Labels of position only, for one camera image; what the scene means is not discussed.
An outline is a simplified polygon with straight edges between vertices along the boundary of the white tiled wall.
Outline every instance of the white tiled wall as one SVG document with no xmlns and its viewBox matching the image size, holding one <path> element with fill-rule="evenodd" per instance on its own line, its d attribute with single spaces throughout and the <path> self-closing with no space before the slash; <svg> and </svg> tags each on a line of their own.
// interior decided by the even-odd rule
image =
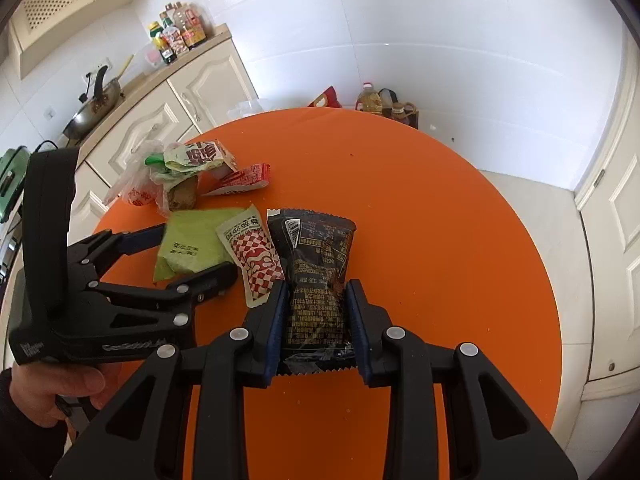
<svg viewBox="0 0 640 480">
<path fill-rule="evenodd" d="M 126 6 L 67 40 L 24 79 L 6 59 L 0 66 L 0 155 L 20 144 L 33 149 L 44 139 L 58 140 L 81 106 L 78 96 L 86 90 L 82 76 L 107 57 L 113 65 L 105 75 L 108 81 L 146 42 L 145 29 Z"/>
<path fill-rule="evenodd" d="M 59 135 L 82 73 L 137 50 L 168 1 L 135 0 L 23 81 L 6 61 L 0 148 L 19 110 L 43 138 Z M 261 97 L 305 105 L 333 84 L 353 106 L 371 80 L 414 102 L 421 129 L 476 167 L 567 189 L 593 156 L 620 72 L 623 24 L 608 0 L 189 1 L 228 23 Z"/>
</svg>

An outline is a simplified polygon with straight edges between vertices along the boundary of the food wrapper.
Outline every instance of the food wrapper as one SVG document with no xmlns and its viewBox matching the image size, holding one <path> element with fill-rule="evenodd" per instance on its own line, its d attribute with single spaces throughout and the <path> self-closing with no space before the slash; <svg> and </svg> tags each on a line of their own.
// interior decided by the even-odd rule
<svg viewBox="0 0 640 480">
<path fill-rule="evenodd" d="M 290 291 L 280 373 L 355 366 L 343 295 L 356 225 L 302 209 L 269 209 L 267 225 Z"/>
<path fill-rule="evenodd" d="M 242 269 L 246 306 L 263 304 L 275 280 L 283 280 L 280 258 L 255 205 L 217 229 L 218 237 L 233 261 Z"/>
<path fill-rule="evenodd" d="M 241 212 L 237 207 L 174 212 L 158 250 L 154 282 L 231 262 L 224 245 L 212 234 L 220 224 Z"/>
<path fill-rule="evenodd" d="M 206 196 L 244 193 L 253 189 L 260 189 L 269 185 L 270 169 L 268 164 L 254 164 L 243 170 L 227 175 L 222 180 L 212 183 L 212 190 L 204 193 Z"/>
<path fill-rule="evenodd" d="M 215 170 L 216 178 L 224 178 L 238 170 L 236 159 L 219 140 L 180 144 L 163 155 L 166 168 L 179 173 Z"/>
</svg>

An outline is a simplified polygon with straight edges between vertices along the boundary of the lattice cabinet door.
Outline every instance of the lattice cabinet door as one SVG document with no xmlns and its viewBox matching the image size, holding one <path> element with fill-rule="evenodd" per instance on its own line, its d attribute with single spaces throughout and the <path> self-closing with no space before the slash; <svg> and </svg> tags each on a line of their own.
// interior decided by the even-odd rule
<svg viewBox="0 0 640 480">
<path fill-rule="evenodd" d="M 94 0 L 22 0 L 12 18 L 20 46 L 27 50 L 44 34 Z"/>
</svg>

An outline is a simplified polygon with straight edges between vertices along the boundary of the metal screw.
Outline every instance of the metal screw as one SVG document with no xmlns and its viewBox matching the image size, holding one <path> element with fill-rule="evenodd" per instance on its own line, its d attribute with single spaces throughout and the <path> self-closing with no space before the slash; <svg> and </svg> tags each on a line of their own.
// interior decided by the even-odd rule
<svg viewBox="0 0 640 480">
<path fill-rule="evenodd" d="M 189 322 L 189 316 L 183 312 L 176 314 L 174 317 L 175 326 L 184 326 Z"/>
<path fill-rule="evenodd" d="M 156 353 L 158 354 L 159 358 L 167 359 L 168 357 L 171 357 L 172 355 L 175 354 L 175 346 L 173 346 L 173 345 L 162 345 L 160 348 L 158 348 Z"/>
<path fill-rule="evenodd" d="M 468 357 L 473 357 L 478 355 L 479 350 L 473 343 L 462 343 L 462 345 L 460 345 L 460 351 Z"/>
<path fill-rule="evenodd" d="M 386 329 L 386 335 L 388 335 L 391 339 L 402 339 L 406 335 L 406 332 L 402 327 L 390 326 Z"/>
<path fill-rule="evenodd" d="M 249 337 L 249 331 L 239 326 L 238 328 L 235 328 L 231 332 L 229 332 L 229 337 L 234 341 L 242 341 L 243 339 L 247 339 Z"/>
</svg>

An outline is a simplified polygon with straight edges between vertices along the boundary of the red and white sauce packet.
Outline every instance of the red and white sauce packet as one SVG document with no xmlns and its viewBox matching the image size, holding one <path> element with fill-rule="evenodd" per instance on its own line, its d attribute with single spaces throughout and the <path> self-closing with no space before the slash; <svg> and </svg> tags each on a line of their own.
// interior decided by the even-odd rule
<svg viewBox="0 0 640 480">
<path fill-rule="evenodd" d="M 284 280 L 280 257 L 255 205 L 220 224 L 220 241 L 242 270 L 246 306 L 263 304 L 275 280 Z"/>
<path fill-rule="evenodd" d="M 218 181 L 216 189 L 205 193 L 211 195 L 227 195 L 244 193 L 252 189 L 260 189 L 269 185 L 271 167 L 267 163 L 254 164 L 248 168 L 236 171 Z"/>
</svg>

